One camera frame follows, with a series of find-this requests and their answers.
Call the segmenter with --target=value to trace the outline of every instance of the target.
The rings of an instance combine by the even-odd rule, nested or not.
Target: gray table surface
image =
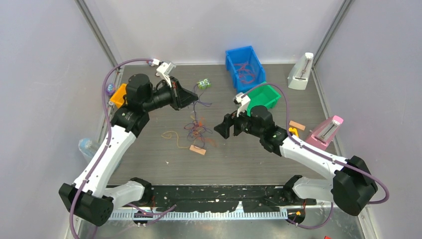
[[[321,123],[325,117],[319,100],[314,80],[311,78],[304,91],[287,87],[287,76],[292,64],[264,65],[267,82],[279,84],[287,93],[290,106],[290,118],[306,126],[299,130],[299,136],[305,139],[310,130]],[[155,68],[149,66],[126,66],[122,82],[127,82],[133,74],[144,73],[155,85],[159,78],[155,77]],[[213,127],[222,122],[227,113],[236,109],[233,97],[236,91],[224,65],[177,66],[172,71],[181,85],[192,89],[197,81],[208,78],[211,87],[201,96],[201,101],[211,102],[207,108],[197,106],[199,118],[204,118],[205,126]],[[281,98],[270,110],[277,125],[285,128],[286,106]],[[217,147],[207,143],[206,154],[200,155],[189,149],[176,146],[176,137],[162,138],[166,131],[176,131],[181,146],[190,146],[187,141],[188,131],[184,126],[190,122],[192,107],[180,111],[170,106],[152,111],[150,122],[144,128],[136,142],[122,158],[121,165],[112,175],[109,184],[126,183],[132,177],[139,177],[153,185],[169,184],[284,184],[293,175],[300,174],[309,178],[321,178],[307,167],[284,157],[267,152],[259,143],[259,139],[245,133],[229,139],[218,133],[206,134],[215,140]],[[334,153],[331,144],[329,152]]]

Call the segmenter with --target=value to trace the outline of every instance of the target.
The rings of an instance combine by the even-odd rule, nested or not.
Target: orange object
[[[289,132],[292,132],[294,135],[296,135],[296,137],[299,137],[299,133],[298,133],[297,128],[290,127]]]
[[[127,84],[121,84],[116,93],[110,98],[110,101],[113,102],[117,108],[120,108],[124,104],[123,96],[126,95],[126,85]]]
[[[211,143],[214,147],[217,147],[217,142],[212,138],[204,138],[205,142]]]
[[[193,151],[193,152],[196,152],[196,153],[199,153],[199,154],[202,154],[202,155],[205,155],[205,152],[206,152],[206,150],[205,149],[203,149],[203,148],[199,148],[199,147],[196,147],[195,145],[191,145],[191,147],[189,148],[191,151]]]
[[[297,123],[297,122],[294,122],[293,120],[290,121],[289,125],[292,126],[292,127],[298,128],[300,130],[305,130],[304,125]]]

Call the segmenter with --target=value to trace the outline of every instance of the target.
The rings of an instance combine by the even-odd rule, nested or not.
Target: white wall
[[[110,67],[74,1],[0,3],[1,238],[64,237],[58,190],[85,167]]]
[[[343,0],[86,0],[116,58],[224,63],[252,45],[263,63],[316,52]]]
[[[317,65],[331,112],[344,118],[346,156],[365,159],[390,189],[372,206],[386,239],[421,237],[421,9],[420,0],[355,1]]]

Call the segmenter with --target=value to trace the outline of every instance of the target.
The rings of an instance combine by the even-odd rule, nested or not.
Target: plastic bottle
[[[79,140],[79,151],[88,163],[90,163],[99,148],[100,144],[92,141],[90,138],[83,138]]]

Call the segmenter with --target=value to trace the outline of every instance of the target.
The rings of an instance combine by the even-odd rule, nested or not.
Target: blue plastic bin
[[[225,52],[226,69],[229,71],[233,80],[233,87],[238,93],[246,92],[252,87],[265,82],[265,70],[258,60],[252,46],[241,47]],[[255,77],[241,73],[239,77],[238,70],[242,67],[241,64],[247,63],[244,69],[251,72]]]

